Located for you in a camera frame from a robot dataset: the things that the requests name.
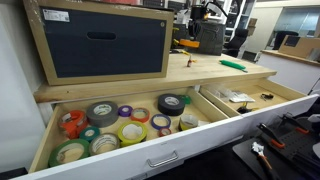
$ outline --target green object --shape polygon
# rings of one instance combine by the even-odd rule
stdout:
[[[191,103],[191,98],[190,96],[187,95],[180,95],[180,97],[183,99],[185,104],[190,104]]]
[[[51,152],[49,158],[49,166],[54,167],[65,164],[65,152],[71,149],[83,150],[83,153],[77,160],[89,157],[89,142],[83,139],[73,139],[60,144]]]
[[[246,67],[242,66],[240,64],[237,64],[237,63],[234,63],[234,62],[231,62],[231,61],[227,61],[227,60],[220,60],[220,62],[221,62],[221,64],[223,64],[225,66],[233,67],[235,69],[240,69],[243,72],[248,72],[246,70]]]
[[[87,127],[80,133],[80,139],[84,139],[88,142],[91,142],[94,138],[98,137],[100,135],[99,128],[96,127]]]

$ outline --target box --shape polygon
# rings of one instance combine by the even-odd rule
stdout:
[[[320,38],[305,38],[286,36],[279,48],[279,52],[291,56],[307,58],[312,49],[320,48]]]
[[[249,31],[248,31],[248,36],[252,36],[253,33],[254,33],[254,30],[256,29],[255,26],[248,26],[247,28]]]
[[[256,26],[258,19],[250,18],[248,26]]]
[[[50,85],[165,77],[173,10],[24,0]]]

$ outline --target purple tape roll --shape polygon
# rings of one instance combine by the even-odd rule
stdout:
[[[132,107],[131,106],[121,106],[118,109],[118,113],[122,117],[129,117],[131,115]]]

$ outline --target black tape roll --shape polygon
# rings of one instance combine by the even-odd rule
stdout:
[[[87,109],[89,124],[99,128],[112,125],[118,120],[118,105],[111,101],[92,104]]]
[[[158,98],[158,110],[168,116],[179,116],[183,113],[185,102],[175,94],[163,94]]]

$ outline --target yellow tape roll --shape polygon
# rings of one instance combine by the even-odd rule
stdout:
[[[147,139],[147,127],[138,121],[128,121],[123,123],[118,129],[120,146],[131,146]]]
[[[198,119],[195,116],[190,114],[183,114],[180,117],[180,122],[179,122],[180,128],[182,131],[198,127],[198,123],[199,123]]]

